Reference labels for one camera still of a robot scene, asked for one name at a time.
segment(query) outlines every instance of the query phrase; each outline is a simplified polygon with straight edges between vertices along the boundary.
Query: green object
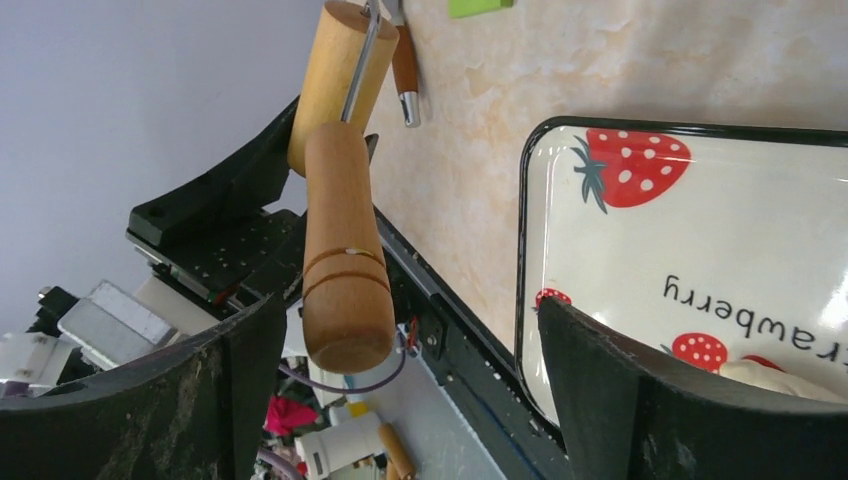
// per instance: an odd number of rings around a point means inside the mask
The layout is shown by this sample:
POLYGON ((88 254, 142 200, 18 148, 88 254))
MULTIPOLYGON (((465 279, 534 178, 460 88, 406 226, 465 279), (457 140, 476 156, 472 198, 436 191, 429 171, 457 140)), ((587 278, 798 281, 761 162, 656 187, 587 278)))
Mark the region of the green object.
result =
POLYGON ((470 17, 512 6, 512 0, 448 0, 451 18, 470 17))

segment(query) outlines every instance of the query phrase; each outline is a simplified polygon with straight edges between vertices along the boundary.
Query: strawberry leaf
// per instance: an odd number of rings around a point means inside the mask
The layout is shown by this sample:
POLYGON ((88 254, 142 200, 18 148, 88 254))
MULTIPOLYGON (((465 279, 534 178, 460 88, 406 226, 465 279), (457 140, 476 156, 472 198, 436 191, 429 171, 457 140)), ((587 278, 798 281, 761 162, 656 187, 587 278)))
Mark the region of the strawberry leaf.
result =
POLYGON ((574 171, 583 174, 583 183, 580 186, 580 193, 583 195, 583 203, 589 203, 589 193, 594 197, 595 202, 602 212, 607 213, 607 205, 604 202, 604 181, 601 178, 601 171, 607 167, 603 162, 593 160, 589 152, 589 144, 586 140, 575 136, 579 147, 571 147, 571 151, 576 153, 580 160, 583 160, 583 165, 574 167, 574 171))

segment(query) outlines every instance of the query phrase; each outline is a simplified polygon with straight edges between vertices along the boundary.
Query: red strawberry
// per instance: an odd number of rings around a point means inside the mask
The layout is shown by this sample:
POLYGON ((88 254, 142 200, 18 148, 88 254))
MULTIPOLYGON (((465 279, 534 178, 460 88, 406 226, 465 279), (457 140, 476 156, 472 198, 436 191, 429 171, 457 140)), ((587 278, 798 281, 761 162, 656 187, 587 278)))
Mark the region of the red strawberry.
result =
POLYGON ((607 213, 607 205, 635 207, 662 195, 680 179, 692 161, 683 143, 661 133, 590 128, 586 140, 574 137, 573 147, 584 165, 574 171, 583 178, 583 201, 589 193, 607 213))
POLYGON ((778 367, 776 363, 774 363, 771 360, 768 360, 766 358, 763 358, 759 355, 745 355, 744 357, 742 357, 742 360, 753 360, 753 361, 759 363, 760 365, 762 365, 764 367, 773 368, 775 370, 779 370, 783 373, 786 373, 786 370, 778 367))
POLYGON ((671 350, 661 346, 669 355, 708 372, 718 373, 718 367, 727 361, 727 347, 706 333, 684 333, 674 339, 671 350))
POLYGON ((533 311, 539 311, 539 304, 542 303, 542 299, 545 297, 557 297, 563 302, 571 305, 571 299, 568 298, 568 295, 553 288, 543 288, 539 290, 539 293, 536 294, 536 306, 533 308, 533 311))

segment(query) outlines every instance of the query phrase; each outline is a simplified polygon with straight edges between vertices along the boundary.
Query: white tray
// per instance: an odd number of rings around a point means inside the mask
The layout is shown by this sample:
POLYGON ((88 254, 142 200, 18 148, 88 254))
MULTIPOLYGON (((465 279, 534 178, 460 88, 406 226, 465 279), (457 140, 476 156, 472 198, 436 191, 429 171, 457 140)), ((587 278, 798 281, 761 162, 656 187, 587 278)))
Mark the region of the white tray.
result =
POLYGON ((515 345, 536 408, 558 424, 535 314, 546 288, 701 368, 755 356, 848 397, 846 145, 821 131, 540 125, 522 161, 515 345))

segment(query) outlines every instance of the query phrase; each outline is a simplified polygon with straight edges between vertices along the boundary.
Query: tool with wooden handle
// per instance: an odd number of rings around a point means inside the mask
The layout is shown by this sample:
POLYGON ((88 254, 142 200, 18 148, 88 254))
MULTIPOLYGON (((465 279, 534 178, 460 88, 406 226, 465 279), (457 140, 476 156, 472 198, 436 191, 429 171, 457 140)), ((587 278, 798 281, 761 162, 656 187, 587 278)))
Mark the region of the tool with wooden handle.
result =
POLYGON ((318 367, 342 374, 379 365, 395 338, 362 134, 398 35, 376 0, 366 7, 370 19, 351 3, 324 5, 289 145, 307 186, 303 337, 318 367))
POLYGON ((392 72, 395 76, 398 98, 403 107, 403 121, 408 128, 421 125, 421 115, 418 111, 418 59, 415 57, 415 46, 412 35, 406 25, 401 0, 383 0, 386 10, 392 16, 392 25, 397 27, 400 39, 392 58, 392 72))

